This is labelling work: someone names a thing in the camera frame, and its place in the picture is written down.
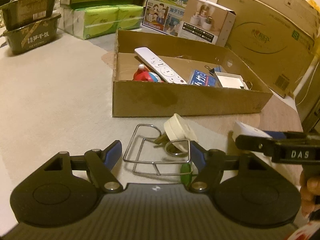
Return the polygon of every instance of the screw head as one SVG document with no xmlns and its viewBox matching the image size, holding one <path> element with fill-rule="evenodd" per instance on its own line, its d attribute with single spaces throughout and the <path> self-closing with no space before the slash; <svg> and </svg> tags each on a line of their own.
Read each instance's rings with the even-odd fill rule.
<svg viewBox="0 0 320 240">
<path fill-rule="evenodd" d="M 105 185 L 104 185 L 105 189 L 107 190 L 116 190 L 120 187 L 119 183 L 115 182 L 115 181 L 110 181 L 110 182 L 107 182 Z"/>
<path fill-rule="evenodd" d="M 205 182 L 202 182 L 202 181 L 197 181 L 197 182 L 194 182 L 192 183 L 192 188 L 195 189 L 195 190 L 205 190 L 208 185 L 205 183 Z"/>
</svg>

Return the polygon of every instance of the black plastic food container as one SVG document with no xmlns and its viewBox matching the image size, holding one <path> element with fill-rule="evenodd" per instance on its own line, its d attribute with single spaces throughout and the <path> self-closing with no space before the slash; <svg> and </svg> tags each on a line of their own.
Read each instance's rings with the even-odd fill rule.
<svg viewBox="0 0 320 240">
<path fill-rule="evenodd" d="M 3 36 L 5 36 L 13 54 L 21 54 L 55 40 L 60 18 L 61 14 L 52 14 L 49 18 L 19 29 L 4 31 Z"/>
<path fill-rule="evenodd" d="M 15 0 L 0 7 L 7 30 L 50 17 L 56 0 Z"/>
</svg>

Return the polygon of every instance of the open cardboard tray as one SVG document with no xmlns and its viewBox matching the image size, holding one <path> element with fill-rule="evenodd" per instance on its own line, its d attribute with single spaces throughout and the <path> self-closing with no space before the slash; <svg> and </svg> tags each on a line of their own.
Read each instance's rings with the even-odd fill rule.
<svg viewBox="0 0 320 240">
<path fill-rule="evenodd" d="M 184 80 L 196 69 L 217 64 L 241 75 L 252 90 L 132 81 L 140 59 L 134 49 L 148 47 Z M 114 117 L 259 113 L 272 96 L 263 81 L 231 50 L 169 35 L 119 30 L 113 72 Z"/>
</svg>

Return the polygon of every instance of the metal wire rack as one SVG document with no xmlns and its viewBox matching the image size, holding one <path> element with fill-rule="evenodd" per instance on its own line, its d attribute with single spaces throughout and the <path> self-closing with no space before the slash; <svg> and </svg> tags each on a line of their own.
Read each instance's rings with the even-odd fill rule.
<svg viewBox="0 0 320 240">
<path fill-rule="evenodd" d="M 152 127 L 154 128 L 155 130 L 158 131 L 159 133 L 159 136 L 161 136 L 161 130 L 156 127 L 155 125 L 152 125 L 152 124 L 144 124 L 144 123 L 140 123 L 136 126 L 132 136 L 131 136 L 131 139 L 129 141 L 129 144 L 127 146 L 127 149 L 125 150 L 125 153 L 124 153 L 124 156 L 123 156 L 123 161 L 124 162 L 127 162 L 127 163 L 134 163 L 133 165 L 133 169 L 132 169 L 132 172 L 135 173 L 135 174 L 138 174 L 138 175 L 157 175 L 157 176 L 179 176 L 179 175 L 188 175 L 188 174 L 192 174 L 193 172 L 193 168 L 192 168 L 192 161 L 191 161 L 191 156 L 190 156 L 190 141 L 188 139 L 182 139 L 182 140 L 174 140 L 174 141 L 170 141 L 168 142 L 165 147 L 164 147 L 164 150 L 167 154 L 171 155 L 171 156 L 175 156 L 177 158 L 179 157 L 188 157 L 187 160 L 176 160 L 176 161 L 141 161 L 139 160 L 140 158 L 140 154 L 141 154 L 141 151 L 142 151 L 142 148 L 143 148 L 143 145 L 145 143 L 145 141 L 149 141 L 149 142 L 153 142 L 156 138 L 150 138 L 150 137 L 144 137 L 142 139 L 142 142 L 140 144 L 140 147 L 139 147 L 139 150 L 137 152 L 137 156 L 136 156 L 136 159 L 135 160 L 130 160 L 128 158 L 128 153 L 132 147 L 132 143 L 133 143 L 133 140 L 138 132 L 138 129 L 140 127 Z M 186 141 L 188 143 L 188 151 L 187 152 L 182 152 L 182 153 L 172 153 L 172 152 L 169 152 L 168 151 L 168 147 L 175 143 L 175 142 L 181 142 L 181 141 Z M 191 170 L 190 172 L 185 172 L 185 173 L 161 173 L 158 169 L 158 165 L 168 165 L 168 164 L 177 164 L 177 165 L 181 165 L 181 164 L 184 164 L 184 163 L 189 163 L 190 166 L 191 166 Z M 141 171 L 137 171 L 137 165 L 138 164 L 150 164 L 153 166 L 153 168 L 155 169 L 155 173 L 149 173 L 149 172 L 141 172 Z"/>
</svg>

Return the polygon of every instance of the finger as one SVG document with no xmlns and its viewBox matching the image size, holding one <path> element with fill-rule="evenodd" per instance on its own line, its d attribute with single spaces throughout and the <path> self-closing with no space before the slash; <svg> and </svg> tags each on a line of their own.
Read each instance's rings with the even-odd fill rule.
<svg viewBox="0 0 320 240">
<path fill-rule="evenodd" d="M 308 179 L 307 182 L 308 190 L 313 194 L 313 195 L 320 195 L 320 177 L 313 177 Z"/>
<path fill-rule="evenodd" d="M 309 215 L 315 209 L 315 203 L 313 201 L 302 200 L 301 201 L 301 213 L 303 217 Z"/>
<path fill-rule="evenodd" d="M 308 200 L 308 201 L 313 201 L 315 197 L 315 195 L 313 195 L 306 186 L 301 187 L 300 195 L 301 195 L 301 199 Z"/>
<path fill-rule="evenodd" d="M 300 175 L 300 186 L 306 186 L 306 185 L 307 185 L 306 178 L 304 176 L 304 172 L 302 171 Z"/>
</svg>

